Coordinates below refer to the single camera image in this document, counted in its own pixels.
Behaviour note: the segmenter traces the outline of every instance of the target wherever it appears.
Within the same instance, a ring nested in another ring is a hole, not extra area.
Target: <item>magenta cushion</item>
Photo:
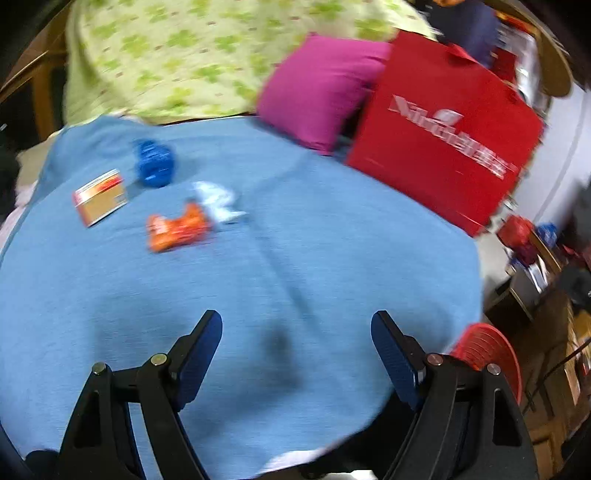
[[[384,69],[390,44],[310,34],[269,79],[261,119],[300,144],[330,155],[344,121]]]

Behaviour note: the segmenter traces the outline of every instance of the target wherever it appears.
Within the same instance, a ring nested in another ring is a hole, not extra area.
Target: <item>floral pattern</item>
[[[152,123],[253,110],[309,32],[434,38],[405,0],[76,0],[67,26],[69,124],[126,110]]]

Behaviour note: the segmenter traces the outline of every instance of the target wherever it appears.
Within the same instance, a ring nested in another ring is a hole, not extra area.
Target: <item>blue plastic package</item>
[[[138,147],[137,170],[140,181],[152,188],[168,185],[174,174],[174,154],[153,140],[143,140]]]
[[[535,228],[535,234],[540,237],[544,245],[552,248],[558,240],[558,231],[553,223],[541,223]]]

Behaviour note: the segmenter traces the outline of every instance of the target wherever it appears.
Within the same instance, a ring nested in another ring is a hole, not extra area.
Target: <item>red bucket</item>
[[[521,402],[521,370],[509,340],[488,323],[470,325],[450,353],[475,370],[497,364],[505,374],[517,404]]]

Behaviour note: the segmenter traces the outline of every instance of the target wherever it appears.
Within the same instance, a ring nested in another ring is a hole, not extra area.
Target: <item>bed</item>
[[[161,189],[136,182],[137,143],[178,159]],[[216,309],[224,333],[181,419],[213,480],[363,428],[391,384],[369,321],[388,310],[445,352],[481,309],[474,241],[413,200],[256,117],[151,127],[102,116],[56,139],[0,257],[0,420],[24,455],[58,449],[90,366],[134,367]],[[118,168],[130,201],[85,228],[72,193]],[[180,215],[192,182],[233,189],[248,213],[195,245],[153,254],[148,215]],[[138,410],[147,478],[158,478]]]

